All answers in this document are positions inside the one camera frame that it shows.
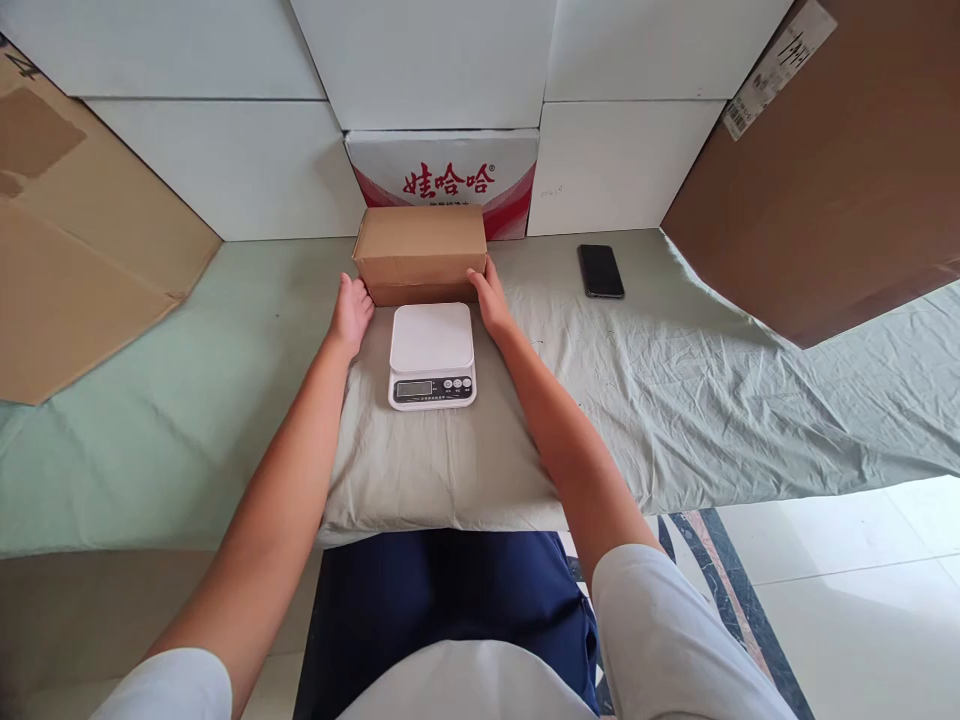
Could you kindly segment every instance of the smartphone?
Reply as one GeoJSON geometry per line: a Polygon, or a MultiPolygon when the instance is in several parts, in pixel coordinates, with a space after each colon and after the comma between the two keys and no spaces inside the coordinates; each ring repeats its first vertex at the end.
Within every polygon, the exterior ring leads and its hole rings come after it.
{"type": "Polygon", "coordinates": [[[587,297],[623,298],[623,282],[613,248],[609,245],[581,245],[577,254],[587,297]]]}

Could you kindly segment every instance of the bed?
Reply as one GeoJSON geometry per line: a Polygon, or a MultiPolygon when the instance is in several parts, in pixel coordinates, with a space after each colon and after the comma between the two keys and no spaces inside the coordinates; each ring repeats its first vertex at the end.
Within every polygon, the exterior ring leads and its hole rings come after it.
{"type": "MultiPolygon", "coordinates": [[[[0,553],[212,548],[326,329],[353,240],[228,243],[190,300],[44,405],[0,405],[0,553]]],[[[540,357],[646,514],[960,473],[960,286],[807,351],[702,286],[659,231],[491,246],[540,357]],[[584,296],[613,246],[622,301],[584,296]]],[[[318,543],[432,527],[561,530],[474,308],[477,400],[387,404],[393,309],[353,365],[318,543]]]]}

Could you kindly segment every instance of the white digital scale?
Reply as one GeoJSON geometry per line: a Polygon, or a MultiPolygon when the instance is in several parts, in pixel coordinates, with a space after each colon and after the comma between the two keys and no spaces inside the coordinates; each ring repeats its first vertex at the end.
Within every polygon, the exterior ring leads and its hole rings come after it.
{"type": "Polygon", "coordinates": [[[470,309],[463,303],[403,305],[393,316],[390,404],[443,410],[477,397],[470,309]]]}

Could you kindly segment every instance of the marble floor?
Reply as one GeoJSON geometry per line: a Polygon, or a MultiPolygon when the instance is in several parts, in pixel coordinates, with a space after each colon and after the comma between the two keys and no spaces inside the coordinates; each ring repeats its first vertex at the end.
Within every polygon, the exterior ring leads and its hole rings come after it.
{"type": "MultiPolygon", "coordinates": [[[[960,479],[941,477],[648,522],[801,720],[885,720],[953,718],[960,707],[958,517],[960,479]]],[[[0,561],[0,718],[88,717],[209,560],[145,551],[0,561]]],[[[318,553],[245,718],[293,712],[319,563],[318,553]]],[[[603,698],[602,675],[598,690],[603,698]]]]}

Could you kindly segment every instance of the red and white box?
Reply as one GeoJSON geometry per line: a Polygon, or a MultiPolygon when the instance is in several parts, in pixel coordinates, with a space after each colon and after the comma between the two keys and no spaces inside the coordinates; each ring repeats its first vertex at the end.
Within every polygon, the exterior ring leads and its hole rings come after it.
{"type": "Polygon", "coordinates": [[[482,205],[487,240],[526,234],[536,130],[347,133],[367,207],[482,205]]]}

